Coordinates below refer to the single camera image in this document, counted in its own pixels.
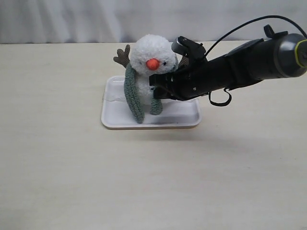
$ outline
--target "orange nose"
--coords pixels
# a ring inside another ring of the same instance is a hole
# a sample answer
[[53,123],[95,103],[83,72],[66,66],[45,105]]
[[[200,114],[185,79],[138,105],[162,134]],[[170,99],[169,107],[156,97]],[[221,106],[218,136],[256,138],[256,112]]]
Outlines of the orange nose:
[[153,58],[146,62],[147,68],[150,70],[157,70],[159,68],[160,62]]

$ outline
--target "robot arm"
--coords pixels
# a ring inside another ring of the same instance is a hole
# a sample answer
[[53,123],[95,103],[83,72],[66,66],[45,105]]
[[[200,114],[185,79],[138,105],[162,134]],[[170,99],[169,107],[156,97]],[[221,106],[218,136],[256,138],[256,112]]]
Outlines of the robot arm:
[[[210,95],[219,89],[234,90],[267,79],[294,78],[307,72],[307,35],[274,33],[264,27],[268,40],[247,42],[228,54],[208,61],[202,44],[179,37],[172,44],[174,52],[189,59],[187,66],[173,73],[152,75],[154,97],[186,101]],[[230,103],[213,103],[225,106]]]

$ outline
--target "white plastic tray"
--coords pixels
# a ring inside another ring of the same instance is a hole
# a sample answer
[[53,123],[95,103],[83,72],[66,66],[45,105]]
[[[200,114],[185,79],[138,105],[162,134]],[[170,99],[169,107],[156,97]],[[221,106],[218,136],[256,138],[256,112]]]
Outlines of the white plastic tray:
[[192,128],[201,122],[198,99],[190,101],[162,100],[163,112],[151,115],[148,110],[138,124],[124,94],[124,76],[114,76],[106,83],[101,113],[102,124],[109,129]]

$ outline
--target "snowman plush toy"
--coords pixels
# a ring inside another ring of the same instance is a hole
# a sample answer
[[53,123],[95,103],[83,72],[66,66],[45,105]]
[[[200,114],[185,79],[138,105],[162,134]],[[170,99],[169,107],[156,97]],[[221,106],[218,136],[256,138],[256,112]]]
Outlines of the snowman plush toy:
[[113,60],[126,68],[124,93],[128,106],[137,123],[144,122],[146,107],[151,115],[163,111],[160,99],[155,99],[154,87],[149,85],[153,74],[165,74],[178,69],[178,58],[171,43],[159,35],[148,34],[139,39],[129,58],[130,46],[125,51],[119,49]]

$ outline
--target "white backdrop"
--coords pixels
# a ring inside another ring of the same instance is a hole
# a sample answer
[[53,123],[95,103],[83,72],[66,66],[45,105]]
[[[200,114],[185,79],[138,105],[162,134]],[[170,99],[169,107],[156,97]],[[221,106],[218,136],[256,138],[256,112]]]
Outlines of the white backdrop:
[[[289,17],[307,30],[306,0],[0,0],[0,43],[135,42],[152,33],[212,41],[250,19]],[[263,37],[262,28],[296,32],[274,19],[228,40]]]

